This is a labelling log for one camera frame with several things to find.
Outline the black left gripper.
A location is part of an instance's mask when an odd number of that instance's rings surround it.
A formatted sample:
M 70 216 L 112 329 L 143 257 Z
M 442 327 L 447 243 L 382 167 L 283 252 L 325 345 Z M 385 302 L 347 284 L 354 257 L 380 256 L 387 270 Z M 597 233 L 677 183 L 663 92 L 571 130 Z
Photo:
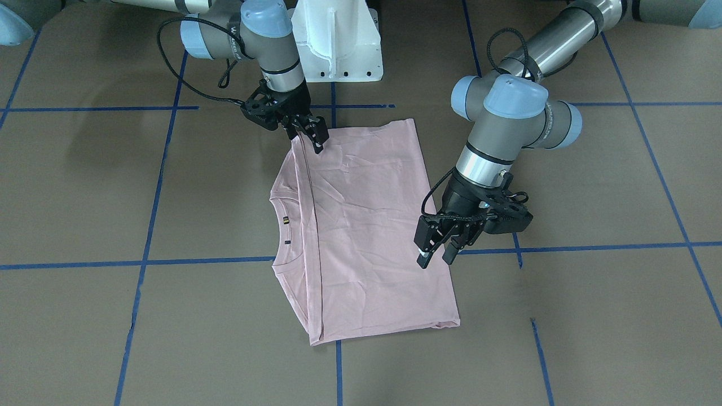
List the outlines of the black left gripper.
M 479 208 L 481 192 L 496 191 L 497 188 L 481 187 L 470 182 L 459 171 L 451 169 L 451 175 L 442 196 L 442 215 L 456 215 L 471 218 L 486 210 Z M 466 246 L 472 246 L 484 231 L 485 221 L 458 223 L 455 219 L 438 219 L 431 215 L 421 215 L 417 224 L 413 242 L 419 249 L 417 264 L 426 269 L 434 253 L 448 241 L 443 260 L 452 265 L 457 255 Z

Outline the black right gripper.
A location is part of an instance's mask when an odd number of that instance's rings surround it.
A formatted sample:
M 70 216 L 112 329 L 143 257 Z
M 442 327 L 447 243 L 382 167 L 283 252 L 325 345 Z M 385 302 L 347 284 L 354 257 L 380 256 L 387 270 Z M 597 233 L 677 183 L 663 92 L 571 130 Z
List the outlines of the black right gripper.
M 279 101 L 279 125 L 286 130 L 288 139 L 293 140 L 303 134 L 309 138 L 315 154 L 320 154 L 323 144 L 329 138 L 328 127 L 322 116 L 310 113 L 310 93 L 306 80 L 302 80 L 299 86 L 291 91 L 276 92 Z

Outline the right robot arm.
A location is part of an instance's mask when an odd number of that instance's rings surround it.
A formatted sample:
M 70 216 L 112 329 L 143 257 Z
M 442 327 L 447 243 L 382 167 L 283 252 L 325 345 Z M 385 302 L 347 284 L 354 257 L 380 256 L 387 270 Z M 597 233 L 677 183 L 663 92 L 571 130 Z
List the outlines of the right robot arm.
M 168 72 L 188 91 L 215 104 L 231 105 L 246 121 L 266 131 L 281 129 L 289 140 L 305 137 L 313 152 L 322 152 L 329 138 L 328 124 L 312 111 L 284 1 L 126 1 L 125 5 L 169 13 L 156 29 L 155 44 Z M 259 80 L 250 95 L 214 95 L 184 79 L 165 49 L 165 34 L 173 26 L 189 57 L 225 62 L 217 82 L 221 89 L 229 85 L 238 64 L 254 62 Z

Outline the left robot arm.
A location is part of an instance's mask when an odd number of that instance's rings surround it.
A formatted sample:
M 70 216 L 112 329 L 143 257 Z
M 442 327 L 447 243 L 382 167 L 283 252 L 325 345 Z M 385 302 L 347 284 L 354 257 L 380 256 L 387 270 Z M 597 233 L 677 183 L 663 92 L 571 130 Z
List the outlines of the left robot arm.
M 458 162 L 442 182 L 446 189 L 436 213 L 423 210 L 413 241 L 418 265 L 426 268 L 438 249 L 452 264 L 480 234 L 521 233 L 533 220 L 528 195 L 511 192 L 511 167 L 523 149 L 570 146 L 583 119 L 574 105 L 552 100 L 542 80 L 561 72 L 586 43 L 621 21 L 690 29 L 720 27 L 719 1 L 575 1 L 530 39 L 511 33 L 521 46 L 500 61 L 487 57 L 491 71 L 466 76 L 455 85 L 451 107 L 474 124 Z

